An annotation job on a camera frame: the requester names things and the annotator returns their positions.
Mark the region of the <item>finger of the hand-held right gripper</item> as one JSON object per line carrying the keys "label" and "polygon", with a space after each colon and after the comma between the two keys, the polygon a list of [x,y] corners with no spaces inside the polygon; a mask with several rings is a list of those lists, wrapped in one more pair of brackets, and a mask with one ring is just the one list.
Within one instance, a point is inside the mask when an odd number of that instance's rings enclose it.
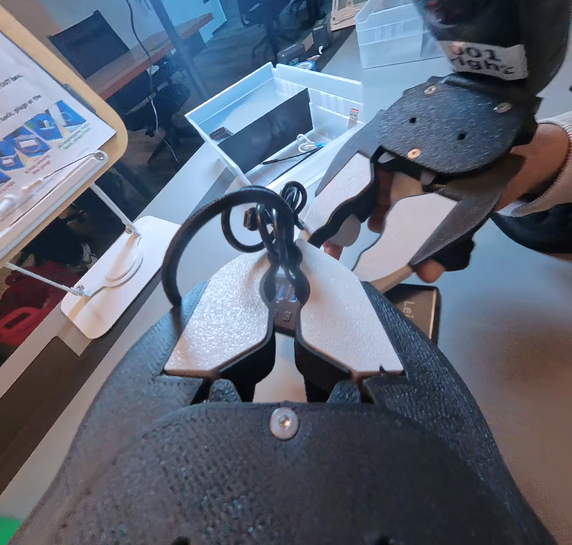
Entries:
{"label": "finger of the hand-held right gripper", "polygon": [[354,275],[376,286],[396,286],[409,278],[411,260],[457,204],[437,193],[398,200],[385,216],[380,237],[359,255]]}
{"label": "finger of the hand-held right gripper", "polygon": [[322,247],[326,241],[350,247],[376,197],[376,176],[371,158],[354,155],[332,179],[320,187],[307,211],[308,242]]}

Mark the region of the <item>person's right hand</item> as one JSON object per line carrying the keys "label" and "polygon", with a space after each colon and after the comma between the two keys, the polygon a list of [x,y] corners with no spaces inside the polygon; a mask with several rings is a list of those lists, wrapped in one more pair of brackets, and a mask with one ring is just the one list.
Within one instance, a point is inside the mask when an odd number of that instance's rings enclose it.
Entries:
{"label": "person's right hand", "polygon": [[[561,127],[541,124],[529,144],[512,149],[512,155],[524,159],[523,165],[507,185],[495,210],[502,211],[514,202],[525,200],[526,196],[536,198],[546,191],[560,175],[569,150],[569,136]],[[368,220],[368,228],[373,232],[381,232],[384,217],[397,196],[394,176],[389,171],[376,169],[377,200]]]}

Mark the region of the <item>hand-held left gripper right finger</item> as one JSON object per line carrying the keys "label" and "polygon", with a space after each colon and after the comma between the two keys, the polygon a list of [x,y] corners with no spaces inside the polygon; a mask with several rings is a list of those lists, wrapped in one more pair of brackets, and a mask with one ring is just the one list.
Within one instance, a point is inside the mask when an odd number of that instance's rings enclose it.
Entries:
{"label": "hand-held left gripper right finger", "polygon": [[384,297],[309,242],[298,239],[296,246],[308,292],[299,299],[294,356],[307,401],[327,401],[342,381],[361,391],[371,378],[403,378],[400,347],[379,309]]}

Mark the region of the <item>black portable drive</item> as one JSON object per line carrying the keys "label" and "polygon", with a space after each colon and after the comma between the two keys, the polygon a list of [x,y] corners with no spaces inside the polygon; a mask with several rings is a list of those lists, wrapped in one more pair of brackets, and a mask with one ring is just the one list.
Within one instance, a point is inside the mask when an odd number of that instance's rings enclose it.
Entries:
{"label": "black portable drive", "polygon": [[387,291],[385,296],[435,345],[438,344],[441,294],[436,286],[398,284]]}

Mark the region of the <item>printed paper sheet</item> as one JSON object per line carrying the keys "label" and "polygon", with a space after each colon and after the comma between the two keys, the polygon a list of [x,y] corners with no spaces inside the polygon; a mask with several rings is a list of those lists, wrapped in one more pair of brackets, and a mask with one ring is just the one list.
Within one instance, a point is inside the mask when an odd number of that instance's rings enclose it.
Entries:
{"label": "printed paper sheet", "polygon": [[104,120],[1,35],[1,245],[46,217],[108,162]]}

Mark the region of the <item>black office chair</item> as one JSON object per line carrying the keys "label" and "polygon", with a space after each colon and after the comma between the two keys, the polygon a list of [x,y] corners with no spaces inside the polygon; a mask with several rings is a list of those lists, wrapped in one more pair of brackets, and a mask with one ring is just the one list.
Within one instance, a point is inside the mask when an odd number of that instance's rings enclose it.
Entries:
{"label": "black office chair", "polygon": [[84,79],[129,51],[99,10],[48,39]]}
{"label": "black office chair", "polygon": [[244,27],[263,26],[269,13],[275,27],[282,27],[282,13],[291,3],[292,0],[239,0],[241,24]]}

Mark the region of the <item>wooden document board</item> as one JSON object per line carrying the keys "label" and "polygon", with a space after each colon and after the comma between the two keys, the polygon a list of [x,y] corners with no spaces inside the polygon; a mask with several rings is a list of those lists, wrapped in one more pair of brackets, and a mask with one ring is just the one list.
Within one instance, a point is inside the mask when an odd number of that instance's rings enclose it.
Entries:
{"label": "wooden document board", "polygon": [[18,234],[14,240],[8,241],[5,246],[1,245],[1,266],[17,255],[26,244],[38,235],[52,220],[54,220],[66,207],[73,203],[84,191],[108,171],[124,155],[127,146],[127,132],[122,119],[118,114],[100,98],[89,85],[66,63],[61,61],[51,50],[49,50],[38,38],[36,38],[25,26],[16,18],[1,7],[1,35],[5,35],[20,47],[29,57],[45,69],[61,85],[90,111],[94,112],[100,119],[104,120],[116,135],[108,140],[101,150],[108,156],[109,160],[102,169],[94,176],[82,184],[59,206],[53,206],[51,212],[33,228],[28,228],[24,233]]}

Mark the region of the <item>small wooden frame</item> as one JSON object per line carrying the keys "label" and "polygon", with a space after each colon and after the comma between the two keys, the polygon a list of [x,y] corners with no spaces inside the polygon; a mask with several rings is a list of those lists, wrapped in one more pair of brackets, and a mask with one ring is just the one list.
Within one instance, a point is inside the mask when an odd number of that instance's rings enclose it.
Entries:
{"label": "small wooden frame", "polygon": [[330,29],[332,32],[355,26],[355,16],[361,5],[356,5],[354,0],[346,0],[346,4],[340,7],[340,0],[332,0],[330,15]]}

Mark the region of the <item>dark red plastic object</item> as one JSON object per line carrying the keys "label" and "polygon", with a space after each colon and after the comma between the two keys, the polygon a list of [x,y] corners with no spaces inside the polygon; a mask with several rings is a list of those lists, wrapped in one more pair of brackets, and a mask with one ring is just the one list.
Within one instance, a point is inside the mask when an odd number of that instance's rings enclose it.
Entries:
{"label": "dark red plastic object", "polygon": [[67,291],[14,270],[7,270],[1,282],[1,345],[16,348],[58,306]]}

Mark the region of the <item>black flat panel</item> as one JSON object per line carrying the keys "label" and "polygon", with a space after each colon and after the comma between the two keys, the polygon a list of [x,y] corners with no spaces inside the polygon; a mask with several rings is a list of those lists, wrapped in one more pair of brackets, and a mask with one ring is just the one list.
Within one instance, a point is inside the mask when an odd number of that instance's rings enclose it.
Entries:
{"label": "black flat panel", "polygon": [[309,90],[298,92],[218,147],[246,173],[313,129]]}

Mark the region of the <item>black multi-port usb hub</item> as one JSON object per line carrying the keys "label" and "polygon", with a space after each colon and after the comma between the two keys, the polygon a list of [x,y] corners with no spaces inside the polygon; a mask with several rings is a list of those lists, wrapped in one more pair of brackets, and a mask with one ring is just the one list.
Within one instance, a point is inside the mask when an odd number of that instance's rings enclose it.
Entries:
{"label": "black multi-port usb hub", "polygon": [[277,333],[294,337],[297,327],[297,313],[300,302],[293,284],[278,272],[275,276],[276,292],[273,300],[273,319]]}

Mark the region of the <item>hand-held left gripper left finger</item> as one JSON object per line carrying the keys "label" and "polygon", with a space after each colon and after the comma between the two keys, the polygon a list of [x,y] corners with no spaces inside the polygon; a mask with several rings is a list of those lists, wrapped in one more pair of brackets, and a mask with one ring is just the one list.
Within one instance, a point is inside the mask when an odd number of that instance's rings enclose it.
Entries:
{"label": "hand-held left gripper left finger", "polygon": [[242,254],[208,281],[164,366],[170,376],[230,380],[243,401],[274,366],[274,323],[261,284],[263,251]]}

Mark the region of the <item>green plastic bin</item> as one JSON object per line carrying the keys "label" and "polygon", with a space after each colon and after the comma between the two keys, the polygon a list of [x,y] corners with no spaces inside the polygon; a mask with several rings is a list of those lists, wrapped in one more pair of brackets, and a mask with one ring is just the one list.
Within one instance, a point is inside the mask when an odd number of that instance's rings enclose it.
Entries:
{"label": "green plastic bin", "polygon": [[0,544],[9,544],[14,534],[18,531],[22,522],[13,517],[0,518]]}

